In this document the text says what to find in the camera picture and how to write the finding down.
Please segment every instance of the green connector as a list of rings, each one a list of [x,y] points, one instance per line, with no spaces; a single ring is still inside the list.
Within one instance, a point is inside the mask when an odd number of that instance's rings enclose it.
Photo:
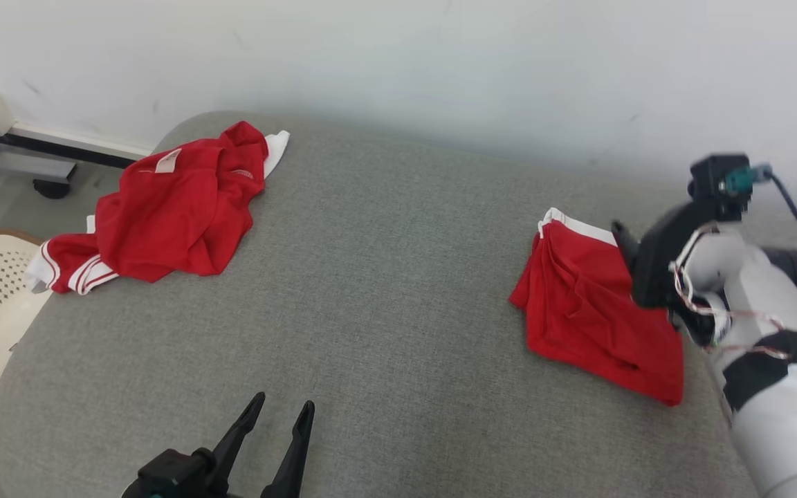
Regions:
[[[752,184],[755,182],[755,171],[750,167],[743,167],[724,177],[724,191],[730,195],[752,193]]]

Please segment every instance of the black tape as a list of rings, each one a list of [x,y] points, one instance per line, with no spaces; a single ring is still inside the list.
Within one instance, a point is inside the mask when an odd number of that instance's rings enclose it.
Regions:
[[[789,373],[789,363],[797,363],[797,331],[779,331],[758,341],[754,347],[769,347],[789,354],[781,360],[769,354],[749,352],[724,369],[724,397],[733,411],[771,387]]]
[[[130,160],[129,158],[121,158],[96,151],[86,151],[69,145],[53,144],[53,142],[26,138],[25,136],[13,135],[13,133],[5,133],[0,136],[0,144],[12,145],[28,151],[43,152],[44,154],[51,154],[61,158],[70,158],[71,160],[93,162],[102,166],[120,167],[122,169],[135,163],[135,160]]]

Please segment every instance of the black cable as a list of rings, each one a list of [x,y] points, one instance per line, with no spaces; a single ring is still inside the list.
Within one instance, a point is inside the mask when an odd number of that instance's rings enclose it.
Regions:
[[[764,177],[768,178],[769,180],[771,180],[771,182],[777,185],[777,190],[779,190],[780,195],[783,196],[783,200],[787,202],[789,211],[791,211],[791,215],[793,215],[795,221],[797,221],[797,207],[795,205],[795,201],[791,199],[791,196],[789,195],[788,190],[785,189],[783,182],[780,182],[780,179],[777,176],[775,176],[775,174],[773,174],[771,170],[765,171]]]

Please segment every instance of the white wall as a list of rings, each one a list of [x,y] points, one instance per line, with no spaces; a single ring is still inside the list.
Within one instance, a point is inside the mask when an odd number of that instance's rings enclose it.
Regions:
[[[668,180],[743,150],[797,190],[788,0],[0,0],[0,91],[140,147],[202,111],[303,111]]]

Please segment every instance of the caster wheel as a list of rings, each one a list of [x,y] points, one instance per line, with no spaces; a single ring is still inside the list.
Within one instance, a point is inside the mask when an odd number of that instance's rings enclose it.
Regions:
[[[62,199],[70,190],[69,183],[47,182],[45,180],[33,180],[33,188],[44,198]]]

